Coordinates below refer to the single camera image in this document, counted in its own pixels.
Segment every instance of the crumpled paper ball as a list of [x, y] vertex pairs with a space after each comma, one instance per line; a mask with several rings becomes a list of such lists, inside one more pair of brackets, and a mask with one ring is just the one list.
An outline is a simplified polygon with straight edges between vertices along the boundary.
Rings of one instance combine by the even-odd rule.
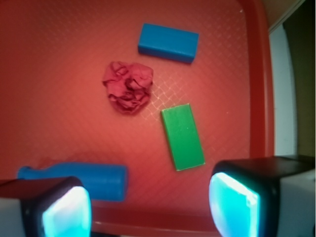
[[139, 63], [112, 62], [103, 76], [112, 106], [124, 114], [139, 111], [150, 99], [154, 71]]

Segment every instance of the blue block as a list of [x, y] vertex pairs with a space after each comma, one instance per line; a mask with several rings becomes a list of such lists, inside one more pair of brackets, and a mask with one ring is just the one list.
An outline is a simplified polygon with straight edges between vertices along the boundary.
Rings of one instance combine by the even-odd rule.
[[138, 43], [139, 53], [185, 63], [193, 62], [197, 48], [197, 33], [147, 23]]

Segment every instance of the diamond pattern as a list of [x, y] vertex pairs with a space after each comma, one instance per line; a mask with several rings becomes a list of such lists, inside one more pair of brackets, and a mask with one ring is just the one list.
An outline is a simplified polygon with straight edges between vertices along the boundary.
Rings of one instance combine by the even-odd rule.
[[[209, 214], [214, 164], [249, 157], [248, 48], [236, 0], [16, 0], [0, 10], [0, 178], [23, 165], [126, 164], [127, 200], [113, 205]], [[194, 62], [139, 55], [145, 22], [198, 32]], [[101, 79], [111, 61], [154, 70], [151, 101], [134, 116], [107, 99]], [[206, 165], [176, 172], [160, 111], [185, 103]]]

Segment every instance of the blue bottle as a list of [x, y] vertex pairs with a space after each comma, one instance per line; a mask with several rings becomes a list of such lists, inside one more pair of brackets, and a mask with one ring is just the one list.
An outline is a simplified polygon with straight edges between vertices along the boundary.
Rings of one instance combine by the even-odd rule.
[[123, 201], [127, 190], [127, 167], [81, 162], [59, 163], [43, 170], [20, 168], [19, 179], [46, 179], [75, 176], [88, 190], [91, 199]]

